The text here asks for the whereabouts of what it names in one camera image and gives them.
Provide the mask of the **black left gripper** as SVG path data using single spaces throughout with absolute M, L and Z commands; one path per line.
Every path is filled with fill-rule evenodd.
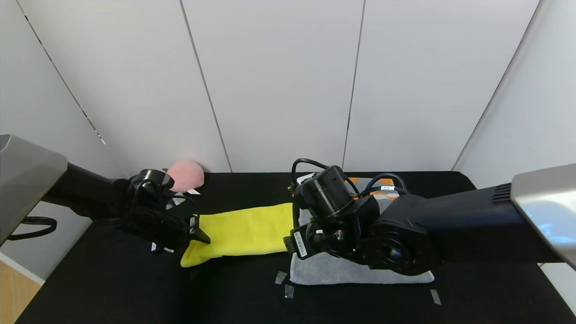
M 201 228 L 197 226 L 197 217 L 178 217 L 167 215 L 167 226 L 169 228 L 168 245 L 188 245 L 191 240 L 210 244 L 211 239 Z

